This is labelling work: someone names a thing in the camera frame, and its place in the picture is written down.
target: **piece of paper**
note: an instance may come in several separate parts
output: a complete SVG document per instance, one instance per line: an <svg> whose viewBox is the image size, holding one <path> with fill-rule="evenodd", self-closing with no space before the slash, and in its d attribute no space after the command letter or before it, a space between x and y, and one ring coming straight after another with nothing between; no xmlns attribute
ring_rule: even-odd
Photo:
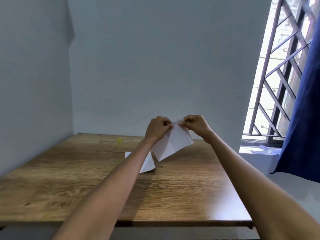
<svg viewBox="0 0 320 240"><path fill-rule="evenodd" d="M173 129L168 131L152 148L158 161L161 161L178 150L193 144L193 140L191 139L188 129L179 126L180 121L184 120L175 121L173 123Z"/></svg>
<svg viewBox="0 0 320 240"><path fill-rule="evenodd" d="M125 157L129 156L130 153L131 152L125 152ZM155 168L156 168L156 166L155 166L155 163L152 159L151 152L149 152L146 159L144 160L142 167L141 167L140 173L148 172L148 171L151 171Z"/></svg>

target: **metal window bar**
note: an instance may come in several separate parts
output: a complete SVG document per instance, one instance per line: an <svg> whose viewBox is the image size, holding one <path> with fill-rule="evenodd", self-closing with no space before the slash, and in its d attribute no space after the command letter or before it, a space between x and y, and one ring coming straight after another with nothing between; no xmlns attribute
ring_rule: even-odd
<svg viewBox="0 0 320 240"><path fill-rule="evenodd" d="M286 14L286 17L282 20L279 20L280 18L280 12L281 9ZM290 7L287 3L286 0L278 0L278 4L275 10L275 17L274 17L274 22L271 30L271 35L270 35L270 40L267 48L267 53L265 57L265 61L263 64L263 69L262 69L262 75L257 91L257 97L256 101L254 104L253 108L253 114L250 122L250 127L249 127L249 133L243 133L243 135L250 135L250 136L264 136L267 137L266 144L269 145L276 145L277 143L280 143L282 145L283 141L279 140L274 140L275 137L277 138L284 138L284 135L281 135L280 132L277 129L277 122L280 116L280 113L282 116L287 120L290 121L290 118L288 117L287 113L285 112L284 108L282 107L282 102L285 96L285 92L287 91L290 97L293 99L293 101L296 100L296 94L294 94L293 90L291 89L288 80L290 77L291 69L294 69L296 74L298 75L299 78L302 77L302 72L297 64L297 62L294 59L294 56L297 55L299 52L304 50L306 54L308 53L309 50L309 44L311 41L306 41L303 38L303 35L301 33L301 27L303 24L304 16L305 14L310 18L310 20L315 20L315 17L313 13L311 12L311 9L308 4L308 0L300 0L300 4L298 7L298 12L297 12L297 18L294 17L292 14ZM281 25L283 22L286 20L289 21L290 25L292 26L293 32L291 35L289 35L284 41L282 41L279 45L277 45L274 49L272 49L275 35L276 35L276 30L279 25ZM290 40L290 45L289 49L287 52L287 57L286 59L281 62L278 66L276 66L272 71L270 71L268 74L267 73L267 68L270 60L270 55L275 52L278 48L280 48L283 44L285 44L288 40ZM298 42L300 42L301 47L297 49ZM269 86L268 82L266 81L266 78L269 77L271 74L274 72L277 72L278 76L280 77L280 85L278 88L278 93L275 95ZM274 109L271 118L268 116L266 113L265 109L262 107L260 103L260 98L262 94L262 89L265 86L269 94L274 100ZM262 134L257 126L255 125L255 120L257 117L257 112L258 109L261 110L262 114L266 118L266 120L269 122L269 129L267 134Z"/></svg>

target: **hand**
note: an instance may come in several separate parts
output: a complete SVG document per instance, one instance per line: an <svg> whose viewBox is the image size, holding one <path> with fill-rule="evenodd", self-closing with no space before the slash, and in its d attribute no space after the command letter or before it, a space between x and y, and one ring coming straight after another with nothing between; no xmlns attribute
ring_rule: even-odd
<svg viewBox="0 0 320 240"><path fill-rule="evenodd" d="M168 118L158 116L150 121L144 138L156 144L172 128L172 122Z"/></svg>
<svg viewBox="0 0 320 240"><path fill-rule="evenodd" d="M179 122L180 126L193 130L194 133L201 136L205 142L209 143L213 130L202 115L189 115L183 119L184 122Z"/></svg>

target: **window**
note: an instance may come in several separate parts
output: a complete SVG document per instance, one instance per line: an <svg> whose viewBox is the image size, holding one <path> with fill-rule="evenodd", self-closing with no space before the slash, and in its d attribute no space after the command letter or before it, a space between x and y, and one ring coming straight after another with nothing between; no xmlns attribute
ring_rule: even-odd
<svg viewBox="0 0 320 240"><path fill-rule="evenodd" d="M282 146L319 7L320 0L272 0L242 145Z"/></svg>

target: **person's right arm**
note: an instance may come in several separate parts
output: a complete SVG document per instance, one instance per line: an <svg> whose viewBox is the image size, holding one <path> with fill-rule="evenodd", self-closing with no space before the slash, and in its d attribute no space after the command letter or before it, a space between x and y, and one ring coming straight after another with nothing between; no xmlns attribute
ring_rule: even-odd
<svg viewBox="0 0 320 240"><path fill-rule="evenodd" d="M203 116L190 115L184 120L181 126L193 130L214 149L261 239L320 239L320 225L314 218L219 138Z"/></svg>

